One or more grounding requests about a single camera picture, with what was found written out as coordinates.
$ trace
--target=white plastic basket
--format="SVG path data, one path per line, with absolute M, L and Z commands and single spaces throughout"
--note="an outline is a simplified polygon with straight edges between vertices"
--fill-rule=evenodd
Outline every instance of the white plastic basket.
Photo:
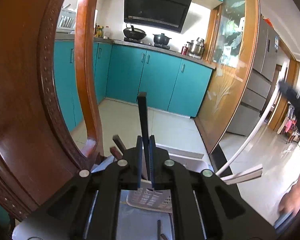
M 172 213 L 170 190 L 154 190 L 151 182 L 141 180 L 138 190 L 130 191 L 127 196 L 127 204 L 132 207 Z
M 61 8 L 57 23 L 57 33 L 70 33 L 74 31 L 74 24 L 77 13 Z

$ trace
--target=white tile floor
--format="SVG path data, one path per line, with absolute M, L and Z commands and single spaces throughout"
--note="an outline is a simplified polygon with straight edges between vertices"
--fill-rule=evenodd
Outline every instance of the white tile floor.
M 110 156 L 109 148 L 115 146 L 112 136 L 118 134 L 127 148 L 135 147 L 137 136 L 141 135 L 138 107 L 136 105 L 104 99 L 99 105 L 102 122 L 103 148 L 105 156 Z M 155 136 L 158 144 L 178 148 L 203 155 L 210 164 L 206 149 L 194 121 L 190 118 L 148 109 L 149 134 Z M 72 132 L 73 140 L 82 149 L 87 140 L 84 122 Z
M 220 142 L 229 160 L 246 137 L 226 133 Z M 238 173 L 255 165 L 263 165 L 259 179 L 238 184 L 242 198 L 269 223 L 277 220 L 278 204 L 290 185 L 300 174 L 300 147 L 286 144 L 287 139 L 264 124 L 239 157 L 230 165 Z

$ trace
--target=white plastic bar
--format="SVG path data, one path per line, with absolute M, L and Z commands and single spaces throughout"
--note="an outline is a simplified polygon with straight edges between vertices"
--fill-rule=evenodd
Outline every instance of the white plastic bar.
M 225 182 L 227 185 L 232 185 L 236 183 L 245 182 L 248 180 L 260 178 L 262 176 L 263 167 L 262 164 L 259 164 L 258 166 L 255 166 L 251 169 L 248 169 L 246 171 L 229 175 L 226 177 L 222 177 L 221 179 L 223 182 Z

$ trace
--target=white cable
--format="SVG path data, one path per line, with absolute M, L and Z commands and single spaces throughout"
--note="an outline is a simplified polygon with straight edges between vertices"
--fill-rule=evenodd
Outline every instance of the white cable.
M 239 154 L 243 151 L 243 149 L 248 145 L 248 143 L 252 140 L 252 138 L 258 132 L 259 128 L 261 127 L 264 120 L 266 119 L 275 99 L 277 98 L 278 93 L 279 93 L 279 85 L 277 84 L 277 86 L 275 87 L 274 92 L 272 94 L 272 97 L 270 99 L 270 102 L 269 102 L 268 106 L 266 107 L 263 115 L 261 116 L 259 122 L 257 123 L 256 127 L 253 129 L 253 131 L 248 136 L 248 138 L 245 140 L 245 142 L 242 144 L 242 146 L 239 148 L 239 150 L 237 150 L 237 152 L 232 156 L 232 158 L 225 165 L 223 165 L 220 170 L 218 170 L 216 172 L 217 176 L 220 176 L 221 173 L 223 173 L 230 166 L 230 164 L 239 156 Z

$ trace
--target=black pot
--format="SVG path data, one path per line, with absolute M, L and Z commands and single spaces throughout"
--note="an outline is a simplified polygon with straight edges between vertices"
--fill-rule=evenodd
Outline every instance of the black pot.
M 134 39 L 134 40 L 137 40 L 137 41 L 140 41 L 144 37 L 147 36 L 147 34 L 143 30 L 134 28 L 133 25 L 131 25 L 131 28 L 128 28 L 128 27 L 125 28 L 123 30 L 123 34 L 124 34 L 124 36 L 126 36 L 129 39 Z
M 164 33 L 154 34 L 153 41 L 155 44 L 168 45 L 171 38 L 168 38 Z

